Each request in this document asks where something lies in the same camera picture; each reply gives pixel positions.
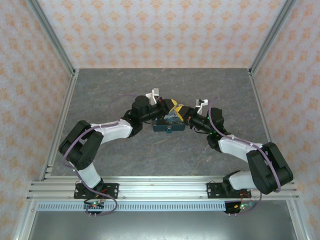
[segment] black mounting plate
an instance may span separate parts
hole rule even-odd
[[[106,189],[105,194],[115,199],[118,198],[119,184],[118,183],[104,183],[102,189]],[[96,196],[95,193],[89,191],[82,183],[77,183],[74,190],[74,199],[102,199],[103,196]]]
[[[248,194],[251,197],[251,191],[247,191],[247,189],[242,189],[242,193],[244,193],[243,198],[248,199],[249,197],[245,194]],[[222,182],[209,182],[206,184],[206,193],[208,195],[208,199],[240,199],[241,194],[240,190],[234,190],[229,195],[227,195],[226,191],[222,187]]]

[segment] aluminum frame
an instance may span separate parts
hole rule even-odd
[[[54,138],[48,154],[47,164],[42,171],[41,181],[31,183],[30,190],[27,195],[27,204],[22,214],[14,239],[28,239],[31,233],[32,225],[36,216],[38,205],[43,201],[54,201],[60,203],[69,203],[74,201],[82,201],[81,199],[73,199],[74,184],[77,180],[76,176],[51,176],[53,163],[57,154],[59,141],[61,138],[63,126],[67,117],[69,105],[77,81],[79,70],[74,70],[66,52],[64,51],[59,39],[57,38],[52,26],[46,18],[39,2],[37,0],[26,0],[35,15],[38,17],[43,30],[48,35],[54,49],[57,51],[65,68],[71,73],[70,83],[64,99],[63,106],[60,111],[60,117],[55,129]],[[258,69],[260,63],[270,49],[273,40],[276,38],[279,30],[284,24],[287,16],[290,14],[293,5],[297,0],[287,0],[280,14],[273,24],[267,38],[265,39],[261,49],[259,50],[252,67],[248,69],[250,81],[254,91],[254,95],[261,114],[267,139],[271,141],[272,136],[268,129],[263,107],[261,105],[259,95],[255,86],[253,75]],[[165,177],[103,177],[105,182],[116,182],[121,184],[119,191],[119,202],[166,202],[166,201],[183,201],[183,202],[199,202],[208,201],[206,183],[210,181],[222,182],[222,176],[165,176]],[[303,204],[299,198],[299,192],[295,182],[291,182],[282,187],[283,191],[279,193],[271,193],[262,197],[263,201],[267,200],[286,200],[291,215],[292,223],[299,240],[311,240],[310,230],[306,224],[306,216],[303,211]],[[257,190],[252,191],[253,199],[259,197]],[[227,199],[219,198],[215,201],[225,201]]]
[[[256,55],[252,66],[249,69],[249,72],[252,76],[255,75],[256,71],[258,70],[261,62],[267,55],[272,43],[276,39],[278,32],[280,31],[281,27],[284,25],[287,17],[291,13],[291,9],[294,7],[297,0],[286,0],[284,3],[277,19],[275,20],[274,24],[272,25],[268,35],[266,36],[258,54]]]
[[[65,69],[70,73],[73,74],[75,72],[75,68],[73,67],[67,53],[65,52],[64,48],[62,47],[61,42],[59,41],[53,27],[51,26],[50,22],[48,21],[44,11],[41,8],[38,0],[25,0],[29,4],[30,8],[32,9],[35,16],[38,18],[42,29],[48,36],[49,40],[51,41],[56,53],[59,55]]]

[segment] enclosure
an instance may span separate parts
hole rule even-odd
[[[320,2],[5,0],[0,11],[3,236],[234,239],[242,230],[249,239],[318,239]],[[227,199],[208,199],[206,184],[248,164],[211,149],[188,126],[166,133],[143,124],[94,158],[128,206],[95,225],[74,199],[78,179],[58,146],[80,120],[115,121],[109,103],[118,94],[154,88],[185,106],[213,99],[227,131],[276,143],[294,180],[263,195],[255,211],[225,218]],[[122,117],[134,99],[110,108]],[[257,202],[259,191],[251,193]],[[172,203],[182,209],[145,208]],[[110,219],[113,230],[104,229]]]

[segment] gray table surface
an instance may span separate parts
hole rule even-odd
[[[214,107],[223,111],[224,127],[237,137],[266,143],[267,136],[254,91],[245,68],[125,68],[81,69],[62,131],[63,140],[80,120],[108,123],[108,110],[117,94],[144,95],[159,88],[164,99],[194,107],[196,99],[218,97]],[[119,98],[112,110],[120,117],[131,109],[134,97]],[[52,175],[73,176],[57,153]],[[248,164],[208,146],[206,135],[185,131],[153,132],[144,124],[134,137],[103,144],[95,167],[102,176],[207,176],[246,171]]]

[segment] orange floral pattern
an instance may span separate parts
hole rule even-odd
[[[1,1],[0,16],[0,238],[13,239],[30,183],[39,180],[48,155],[70,76],[27,1]]]
[[[249,68],[284,2],[40,0],[75,68]]]
[[[254,80],[273,140],[293,170],[314,239],[320,236],[320,15],[298,1]]]

